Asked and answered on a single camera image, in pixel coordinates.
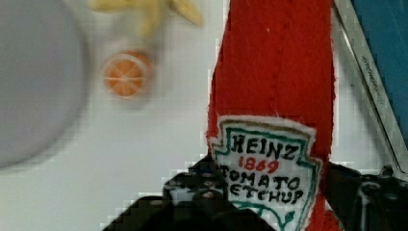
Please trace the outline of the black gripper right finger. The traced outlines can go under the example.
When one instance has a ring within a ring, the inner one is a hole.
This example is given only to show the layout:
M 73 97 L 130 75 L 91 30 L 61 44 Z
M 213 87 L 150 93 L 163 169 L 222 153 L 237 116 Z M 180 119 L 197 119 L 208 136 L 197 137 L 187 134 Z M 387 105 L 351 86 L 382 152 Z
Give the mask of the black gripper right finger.
M 408 231 L 407 182 L 327 163 L 323 193 L 344 231 Z

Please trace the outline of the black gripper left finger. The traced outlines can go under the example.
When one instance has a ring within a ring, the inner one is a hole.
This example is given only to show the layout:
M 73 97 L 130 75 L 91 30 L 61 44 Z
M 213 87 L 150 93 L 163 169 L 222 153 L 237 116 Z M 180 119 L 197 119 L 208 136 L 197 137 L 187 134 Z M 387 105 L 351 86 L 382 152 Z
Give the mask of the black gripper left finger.
M 139 198 L 102 231 L 275 231 L 228 200 L 225 178 L 206 156 L 176 174 L 161 196 Z

